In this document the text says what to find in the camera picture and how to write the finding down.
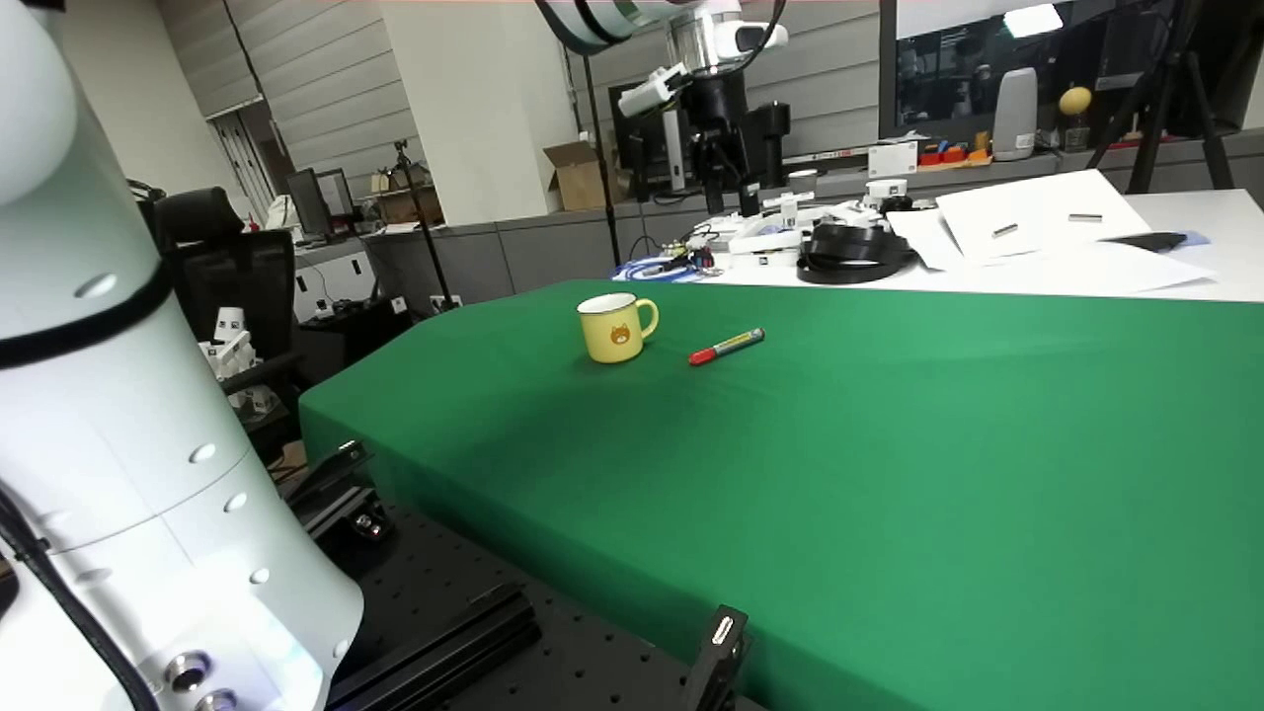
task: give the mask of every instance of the white cabinet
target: white cabinet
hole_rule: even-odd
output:
[[[336,303],[364,303],[375,291],[375,271],[361,240],[304,248],[293,271],[293,315],[299,324],[324,319]]]

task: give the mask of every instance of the table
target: table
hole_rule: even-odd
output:
[[[1148,299],[1258,299],[1264,303],[1264,213],[1243,191],[1198,191],[1198,194],[1139,194],[1129,207],[1155,227],[1171,233],[1202,233],[1210,246],[1188,246],[1171,253],[1175,259],[1210,267],[1217,282],[1181,283],[1165,291],[1126,291]],[[803,283],[794,271],[794,257],[774,257],[759,263],[759,257],[719,257],[719,277],[705,283]],[[902,291],[997,291],[990,283],[977,283],[969,277],[936,277],[925,267],[873,282],[863,288],[902,288]],[[1077,283],[1002,283],[1002,291],[1051,291],[1051,296],[1118,296],[1118,288]]]
[[[1260,303],[640,283],[660,337],[591,369],[605,288],[399,337],[308,391],[311,452],[674,657],[747,608],[768,708],[1260,708]]]

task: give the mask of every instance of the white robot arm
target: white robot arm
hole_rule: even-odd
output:
[[[364,596],[275,498],[17,0],[0,96],[5,708],[321,708]]]
[[[553,34],[595,55],[626,45],[635,33],[668,33],[668,66],[653,72],[640,86],[622,96],[622,113],[643,113],[668,108],[668,161],[670,184],[682,191],[682,151],[691,155],[691,176],[706,194],[706,213],[724,213],[724,194],[744,196],[744,219],[759,209],[756,180],[756,129],[747,126],[747,80],[744,72],[768,51],[790,45],[780,25],[788,0],[774,15],[744,20],[744,0],[536,0]],[[781,129],[790,129],[790,108],[769,108],[769,133],[763,133],[768,165],[774,184],[781,184]]]

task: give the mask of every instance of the cable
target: cable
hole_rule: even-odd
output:
[[[768,20],[759,49],[747,55],[744,66],[735,66],[739,74],[768,51],[768,45],[774,40],[774,33],[781,25],[781,11],[788,11],[788,0],[774,4],[774,15]]]
[[[726,165],[735,176],[744,176],[739,161],[735,161],[724,148],[715,148],[715,155],[724,159],[724,165]]]
[[[587,113],[591,113],[591,138],[595,138],[595,170],[601,170],[601,196],[605,196],[607,257],[615,259],[615,267],[626,267],[615,196],[614,196],[614,184],[607,184],[607,161],[605,161],[605,138],[601,138],[601,113],[595,113],[595,84],[591,84],[591,61],[587,55],[585,55],[585,84],[587,84]]]
[[[57,574],[57,566],[45,552],[45,541],[36,536],[36,529],[24,521],[24,512],[17,511],[17,502],[5,491],[0,491],[0,536],[32,569],[32,575],[48,590],[48,596],[66,611],[66,620],[79,629],[79,637],[90,643],[90,650],[113,670],[131,708],[160,711],[160,699],[146,686],[146,679],[131,668],[131,658],[112,641],[112,632],[62,586],[62,575]]]
[[[682,194],[653,194],[649,203],[655,203],[655,207],[680,207],[680,203],[689,203],[689,196],[701,196],[705,191],[682,191]]]
[[[635,209],[635,221],[640,221],[640,236],[628,246],[628,259],[635,259],[635,248],[640,248],[640,246],[653,248],[649,257],[662,253],[662,246],[660,246],[655,236],[649,236],[649,229],[643,229],[643,203],[640,203],[640,209]]]

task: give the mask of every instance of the red marker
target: red marker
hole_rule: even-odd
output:
[[[730,337],[730,340],[719,340],[719,344],[701,349],[697,354],[689,354],[689,363],[691,363],[691,369],[705,369],[705,363],[713,363],[713,358],[719,358],[719,354],[730,354],[730,353],[744,353],[744,349],[751,349],[751,344],[759,344],[759,340],[763,340],[763,328],[751,328],[751,332],[739,332],[739,337]]]

